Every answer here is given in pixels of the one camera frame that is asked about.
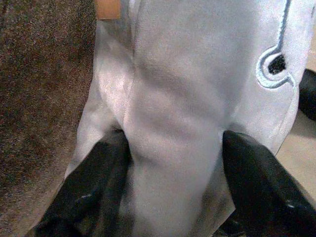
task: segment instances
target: leather tag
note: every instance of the leather tag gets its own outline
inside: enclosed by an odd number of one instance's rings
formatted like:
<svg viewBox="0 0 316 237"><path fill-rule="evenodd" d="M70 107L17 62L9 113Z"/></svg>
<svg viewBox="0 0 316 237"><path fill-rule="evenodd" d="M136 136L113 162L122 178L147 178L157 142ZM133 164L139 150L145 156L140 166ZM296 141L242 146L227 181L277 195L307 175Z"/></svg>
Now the leather tag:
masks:
<svg viewBox="0 0 316 237"><path fill-rule="evenodd" d="M95 0L94 2L98 20L120 18L120 0Z"/></svg>

